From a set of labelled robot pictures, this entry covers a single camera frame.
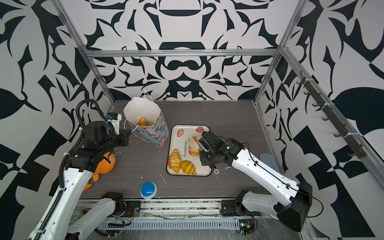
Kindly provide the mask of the small green-lit circuit board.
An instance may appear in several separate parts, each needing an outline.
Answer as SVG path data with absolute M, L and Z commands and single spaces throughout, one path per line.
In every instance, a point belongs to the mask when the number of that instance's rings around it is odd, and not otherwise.
M 255 218 L 239 220 L 239 233 L 249 235 L 258 228 L 258 223 Z

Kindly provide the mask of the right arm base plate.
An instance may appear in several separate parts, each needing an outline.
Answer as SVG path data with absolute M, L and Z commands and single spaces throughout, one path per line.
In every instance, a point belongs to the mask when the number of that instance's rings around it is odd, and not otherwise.
M 241 217 L 249 214 L 248 210 L 236 200 L 222 200 L 220 213 L 224 217 Z

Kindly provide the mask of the white strawberry tray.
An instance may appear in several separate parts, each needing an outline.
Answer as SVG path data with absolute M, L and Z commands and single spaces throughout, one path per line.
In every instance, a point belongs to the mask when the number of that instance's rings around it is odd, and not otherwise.
M 171 141 L 170 141 L 170 151 L 169 158 L 167 162 L 167 172 L 171 176 L 196 176 L 196 177 L 206 177 L 212 173 L 212 170 L 208 166 L 203 166 L 200 161 L 199 156 L 193 156 L 192 150 L 190 149 L 189 138 L 192 137 L 201 137 L 204 131 L 209 131 L 210 129 L 204 125 L 175 125 L 172 128 Z M 183 169 L 180 169 L 176 173 L 169 163 L 170 157 L 174 150 L 177 150 L 181 156 L 181 162 L 188 161 L 190 165 L 195 167 L 195 172 L 193 174 L 187 174 L 183 172 Z

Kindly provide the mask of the black wall hook rack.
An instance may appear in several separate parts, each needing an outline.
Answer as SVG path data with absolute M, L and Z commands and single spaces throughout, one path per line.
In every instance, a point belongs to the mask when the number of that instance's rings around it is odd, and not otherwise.
M 303 73 L 300 73 L 301 80 L 298 82 L 307 90 L 304 92 L 306 96 L 310 96 L 314 99 L 315 103 L 312 106 L 318 110 L 321 110 L 326 116 L 322 118 L 323 121 L 329 121 L 332 123 L 337 133 L 334 134 L 336 138 L 343 138 L 347 145 L 352 150 L 352 153 L 348 153 L 350 157 L 357 157 L 363 159 L 367 156 L 364 150 L 364 144 L 359 140 L 360 134 L 352 129 L 347 123 L 347 119 L 337 108 L 325 92 L 319 87 L 316 80 L 306 78 Z

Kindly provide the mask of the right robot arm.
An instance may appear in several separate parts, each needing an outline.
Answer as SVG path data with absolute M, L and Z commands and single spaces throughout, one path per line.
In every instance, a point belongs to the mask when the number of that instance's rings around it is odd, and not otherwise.
M 269 192 L 269 195 L 250 191 L 239 194 L 238 199 L 244 209 L 250 213 L 268 214 L 295 232 L 302 230 L 313 203 L 313 187 L 308 182 L 303 180 L 298 183 L 283 176 L 233 138 L 223 141 L 213 132 L 204 131 L 198 140 L 202 165 L 227 164 Z

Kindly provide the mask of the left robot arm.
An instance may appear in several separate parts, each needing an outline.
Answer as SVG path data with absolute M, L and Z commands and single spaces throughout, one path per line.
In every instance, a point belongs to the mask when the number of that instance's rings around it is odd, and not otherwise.
M 80 196 L 104 155 L 129 144 L 129 130 L 115 121 L 96 121 L 83 127 L 84 146 L 66 154 L 59 170 L 59 186 L 30 240 L 85 240 L 108 216 L 125 208 L 123 194 L 105 193 L 84 216 L 70 223 Z

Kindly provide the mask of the fake croissant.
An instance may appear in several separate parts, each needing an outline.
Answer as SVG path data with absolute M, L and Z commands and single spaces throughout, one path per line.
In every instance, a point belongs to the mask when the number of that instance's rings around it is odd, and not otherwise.
M 146 118 L 141 117 L 140 120 L 139 120 L 139 124 L 138 125 L 140 127 L 142 127 L 142 128 L 146 128 L 147 127 L 147 120 L 146 120 Z
M 195 175 L 197 173 L 194 164 L 190 161 L 182 161 L 180 168 L 187 175 Z
M 181 169 L 181 156 L 178 150 L 173 150 L 169 156 L 168 160 L 169 167 L 175 172 L 178 173 Z

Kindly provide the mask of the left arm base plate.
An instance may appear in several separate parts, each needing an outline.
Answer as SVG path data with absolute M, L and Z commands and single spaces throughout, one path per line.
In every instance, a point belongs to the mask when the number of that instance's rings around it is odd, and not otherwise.
M 141 201 L 125 201 L 120 217 L 128 218 L 140 213 Z

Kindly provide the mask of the fake twisted bread roll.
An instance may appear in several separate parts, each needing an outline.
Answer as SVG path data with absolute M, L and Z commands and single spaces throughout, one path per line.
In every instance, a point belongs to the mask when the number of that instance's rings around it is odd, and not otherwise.
M 190 137 L 189 139 L 195 139 L 196 141 L 199 140 L 199 137 L 198 136 L 193 136 L 193 137 Z M 190 154 L 193 156 L 193 157 L 199 157 L 200 156 L 200 152 L 195 152 L 194 150 L 192 150 L 190 148 Z

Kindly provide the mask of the blue push button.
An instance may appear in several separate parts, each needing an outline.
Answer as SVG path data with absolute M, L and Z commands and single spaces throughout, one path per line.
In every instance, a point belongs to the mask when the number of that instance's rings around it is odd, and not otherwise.
M 158 187 L 154 182 L 146 182 L 141 186 L 140 194 L 145 200 L 152 199 L 157 193 Z

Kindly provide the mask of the orange plush toy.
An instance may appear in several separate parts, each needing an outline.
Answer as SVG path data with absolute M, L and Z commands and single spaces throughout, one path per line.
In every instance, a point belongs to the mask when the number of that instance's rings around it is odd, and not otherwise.
M 104 154 L 104 158 L 99 162 L 96 171 L 92 175 L 92 180 L 97 182 L 100 179 L 100 175 L 109 173 L 116 164 L 116 157 L 113 153 L 108 152 Z

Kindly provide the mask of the light blue lid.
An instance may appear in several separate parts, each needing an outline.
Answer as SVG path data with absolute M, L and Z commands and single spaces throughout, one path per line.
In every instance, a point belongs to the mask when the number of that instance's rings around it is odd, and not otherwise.
M 278 168 L 278 163 L 277 163 L 277 160 L 275 158 L 275 156 L 273 154 L 270 154 L 270 153 L 261 153 L 260 154 L 260 160 L 268 165 L 270 168 L 272 168 L 274 171 L 278 172 L 279 171 L 279 168 Z

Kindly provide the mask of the floral paper gift bag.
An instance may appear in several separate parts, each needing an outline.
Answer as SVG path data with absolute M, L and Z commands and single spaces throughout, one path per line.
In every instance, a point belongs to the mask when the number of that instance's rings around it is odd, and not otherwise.
M 143 92 L 142 97 L 132 98 L 124 107 L 123 113 L 136 138 L 159 148 L 165 145 L 170 132 L 161 108 L 147 91 Z M 138 125 L 141 117 L 147 120 L 146 128 Z

